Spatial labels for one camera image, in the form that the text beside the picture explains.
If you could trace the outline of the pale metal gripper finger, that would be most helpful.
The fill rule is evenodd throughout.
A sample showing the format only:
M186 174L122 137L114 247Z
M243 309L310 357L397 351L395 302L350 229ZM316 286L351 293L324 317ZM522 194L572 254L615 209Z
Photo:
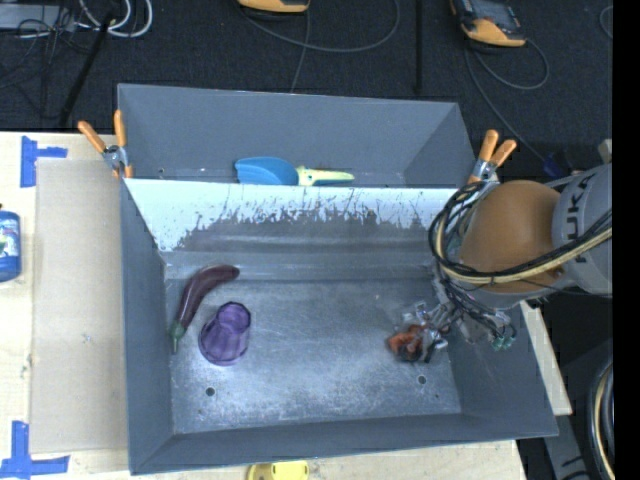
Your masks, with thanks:
M422 336L431 329L428 309L420 306L402 315L400 331L413 337Z
M421 362L429 363L435 352L448 347L445 332L440 329L425 327L420 331L420 337L422 339L422 345L419 361Z

